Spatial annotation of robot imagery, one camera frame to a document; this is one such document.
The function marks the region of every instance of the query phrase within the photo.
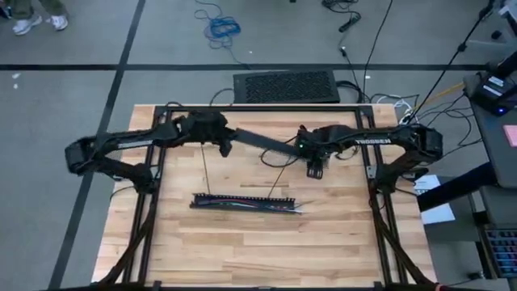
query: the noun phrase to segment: white cable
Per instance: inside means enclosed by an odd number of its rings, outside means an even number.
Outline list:
[[[406,111],[404,112],[404,116],[398,121],[398,124],[407,124],[407,120],[410,118],[410,116],[413,114],[413,107],[411,107],[411,105],[409,103],[407,103],[404,99],[402,99],[401,96],[399,95],[384,95],[382,97],[380,97],[378,100],[377,100],[377,104],[379,104],[381,102],[381,100],[383,99],[386,99],[386,98],[395,98],[395,99],[399,99],[397,102],[395,102],[393,104],[393,106],[395,108],[401,108],[403,106],[406,106],[407,109]]]

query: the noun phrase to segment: electronic device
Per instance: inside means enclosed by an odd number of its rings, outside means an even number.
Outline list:
[[[487,254],[499,278],[517,277],[517,228],[489,228],[482,233]]]
[[[233,103],[339,103],[332,70],[235,74]]]
[[[348,30],[348,28],[352,27],[354,24],[358,23],[361,20],[360,15],[353,15],[350,20],[346,21],[345,24],[339,27],[339,32],[343,33]]]
[[[503,116],[517,105],[517,85],[509,79],[517,68],[517,51],[485,73],[464,79],[464,92],[472,102],[495,116]]]

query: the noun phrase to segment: blue cable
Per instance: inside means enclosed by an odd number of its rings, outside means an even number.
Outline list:
[[[208,21],[208,26],[204,29],[204,37],[208,40],[208,47],[211,49],[228,49],[235,62],[251,70],[249,65],[240,62],[233,54],[233,38],[241,33],[241,26],[235,18],[223,16],[223,10],[215,3],[201,2],[200,0],[195,0],[195,2],[200,5],[214,6],[218,10],[217,16],[213,18],[205,9],[198,9],[194,12],[196,19]]]

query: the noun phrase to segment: person's leg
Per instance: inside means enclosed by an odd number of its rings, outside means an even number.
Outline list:
[[[17,19],[13,32],[17,36],[26,34],[32,27],[41,23],[41,16],[34,13],[31,0],[13,0],[11,4],[13,18]]]
[[[34,14],[31,0],[14,0],[11,9],[14,19],[30,19]]]
[[[57,31],[61,31],[68,26],[66,18],[66,8],[60,0],[40,0],[43,8],[52,16],[52,25]]]
[[[66,14],[66,8],[59,0],[40,0],[41,6],[52,16],[62,16]]]

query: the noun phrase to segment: white label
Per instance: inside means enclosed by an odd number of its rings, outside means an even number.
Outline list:
[[[494,89],[490,88],[490,87],[489,87],[489,86],[487,86],[487,85],[484,85],[484,86],[483,86],[483,89],[485,89],[485,90],[487,90],[488,92],[491,92],[492,94],[497,95],[497,96],[499,96],[499,97],[501,97],[501,95],[502,95],[501,93],[497,92],[496,90],[494,90]]]
[[[358,143],[360,145],[386,145],[386,144],[390,144],[391,140],[389,138],[372,139],[372,140],[355,140],[355,143]]]
[[[504,86],[504,81],[501,80],[500,78],[490,77],[490,79],[488,79],[488,80],[497,86],[500,86],[500,87]]]
[[[153,144],[153,141],[129,142],[129,143],[126,143],[126,144],[119,144],[119,150],[133,148],[133,147],[150,146],[152,144]]]

